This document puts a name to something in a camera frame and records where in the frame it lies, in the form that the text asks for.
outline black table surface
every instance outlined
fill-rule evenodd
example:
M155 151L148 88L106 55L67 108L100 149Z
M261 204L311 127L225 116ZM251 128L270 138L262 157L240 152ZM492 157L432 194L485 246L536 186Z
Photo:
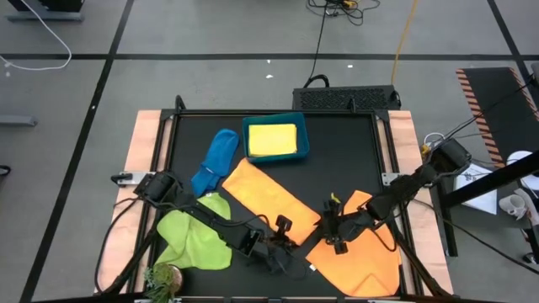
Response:
M183 116L171 153L170 169L190 189L190 178L204 161L211 141L221 129L234 130L240 143L232 160L231 172L245 157L243 152L242 116ZM370 194L381 192L381 165L379 144L374 136L370 116L306 115L307 133L311 149L305 159L257 164L300 201L317 213L323 211L323 201L330 193L346 201L355 190ZM226 190L217 191L230 205L232 219L242 221L253 216ZM262 221L254 226L265 227ZM160 239L159 253L166 247ZM304 272L300 261L293 263L290 276L270 274L263 264L234 252L229 268L217 271L186 268L184 296L342 296L318 271L309 270L305 279L297 280Z

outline orange towel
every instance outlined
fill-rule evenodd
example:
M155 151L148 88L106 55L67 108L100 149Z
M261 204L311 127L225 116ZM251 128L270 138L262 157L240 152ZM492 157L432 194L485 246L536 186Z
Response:
M355 212L371 196L355 191L344 206L344 213ZM390 248L394 241L387 226L376 233ZM320 273L340 291L350 296L377 297L394 295L399 281L400 252L389 252L372 231L364 231L352 242L346 243L348 252L335 254L334 247L320 241L307 255Z
M297 245L301 245L316 229L314 225L320 216L283 189L244 158L222 184L234 198L255 215L266 215L274 231L277 216L283 215L292 221L286 235Z
M276 181L243 159L223 183L234 198L254 214L269 218L276 231L278 215L292 220L286 235L301 245L314 231L320 216L283 189ZM355 191L344 206L344 213L355 212L371 196ZM387 226L376 233L388 247L393 247L392 234ZM347 242L348 252L335 254L334 247L320 241L307 255L307 260L335 287L349 296L377 297L394 295L399 286L400 252L389 252L372 231L364 231L357 239Z

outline potted plant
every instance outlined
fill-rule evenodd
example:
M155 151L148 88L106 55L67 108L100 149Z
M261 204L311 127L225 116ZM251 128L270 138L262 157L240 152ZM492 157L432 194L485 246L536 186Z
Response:
M152 300L152 303L169 303L183 283L179 268L165 263L147 268L144 272L144 280L148 288L145 295Z

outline blue tray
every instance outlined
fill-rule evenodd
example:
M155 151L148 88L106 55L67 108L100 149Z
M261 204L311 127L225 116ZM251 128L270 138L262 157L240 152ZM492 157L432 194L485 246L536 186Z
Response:
M249 126L250 125L275 125L294 124L296 125L297 152L293 154L250 157L249 156ZM293 158L303 158L309 153L309 138L307 137L307 127L303 113L272 114L266 116L256 116L243 118L243 150L245 156L251 163L269 162Z

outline green cloth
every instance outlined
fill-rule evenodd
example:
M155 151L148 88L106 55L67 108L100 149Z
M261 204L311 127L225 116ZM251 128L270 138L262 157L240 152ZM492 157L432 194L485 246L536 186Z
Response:
M198 200L230 220L230 206L218 193L209 193ZM168 246L156 263L209 270L230 266L232 250L210 227L184 212L173 210L167 213L157 224L157 231Z

